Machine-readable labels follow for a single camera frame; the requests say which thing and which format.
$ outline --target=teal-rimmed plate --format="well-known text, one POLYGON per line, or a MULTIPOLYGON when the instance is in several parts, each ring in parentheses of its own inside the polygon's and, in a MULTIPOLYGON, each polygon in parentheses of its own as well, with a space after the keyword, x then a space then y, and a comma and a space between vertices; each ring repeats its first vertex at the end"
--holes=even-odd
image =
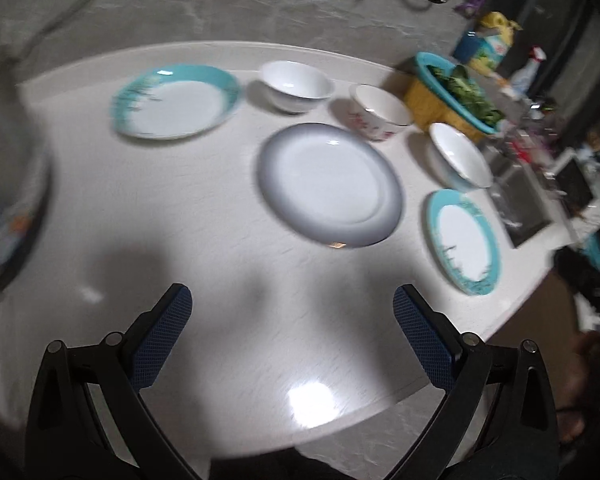
POLYGON ((114 97, 116 131, 142 139, 179 139, 218 126, 240 101, 234 76, 214 66, 177 64, 150 70, 114 97))
POLYGON ((429 197, 426 220, 449 278, 472 296, 492 292, 500 277, 500 251, 480 208, 464 194, 441 189, 429 197))

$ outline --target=yellow basket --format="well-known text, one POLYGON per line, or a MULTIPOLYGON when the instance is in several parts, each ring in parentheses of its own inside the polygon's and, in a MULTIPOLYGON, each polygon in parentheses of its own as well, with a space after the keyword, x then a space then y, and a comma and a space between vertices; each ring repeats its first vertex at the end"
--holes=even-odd
POLYGON ((456 114, 416 76, 411 79, 404 95, 404 103, 413 113, 414 122, 425 133, 429 132, 432 123, 446 123, 460 130, 476 144, 487 136, 456 114))

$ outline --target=gray marble wall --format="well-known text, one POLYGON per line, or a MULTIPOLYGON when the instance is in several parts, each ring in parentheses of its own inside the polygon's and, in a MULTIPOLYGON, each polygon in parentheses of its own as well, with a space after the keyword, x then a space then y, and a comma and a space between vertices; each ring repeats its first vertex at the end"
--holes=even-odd
MULTIPOLYGON (((0 43, 22 44, 72 0, 0 0, 0 43)), ((392 65, 448 54, 466 26, 462 0, 94 0, 33 53, 30 73, 142 44, 251 40, 331 50, 392 65)))

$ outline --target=blue gripper pad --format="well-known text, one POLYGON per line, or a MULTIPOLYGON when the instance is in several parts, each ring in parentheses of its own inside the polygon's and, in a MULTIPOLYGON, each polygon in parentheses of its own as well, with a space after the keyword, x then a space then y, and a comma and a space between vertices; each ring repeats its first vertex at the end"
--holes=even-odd
POLYGON ((411 296, 401 287, 394 294, 394 316, 431 384, 449 393, 455 383, 451 354, 411 296))
POLYGON ((192 308, 191 292, 186 286, 181 286, 131 355, 129 382, 136 392, 154 384, 180 332, 187 324, 192 308))

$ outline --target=green leafy vegetable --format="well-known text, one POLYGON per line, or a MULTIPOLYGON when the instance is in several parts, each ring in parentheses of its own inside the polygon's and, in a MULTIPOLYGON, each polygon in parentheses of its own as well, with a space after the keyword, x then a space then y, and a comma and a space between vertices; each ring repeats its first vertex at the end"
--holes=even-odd
POLYGON ((465 66, 456 65, 448 76, 437 66, 427 65, 427 69, 479 121, 495 128, 504 119, 504 114, 487 100, 482 89, 469 78, 465 66))

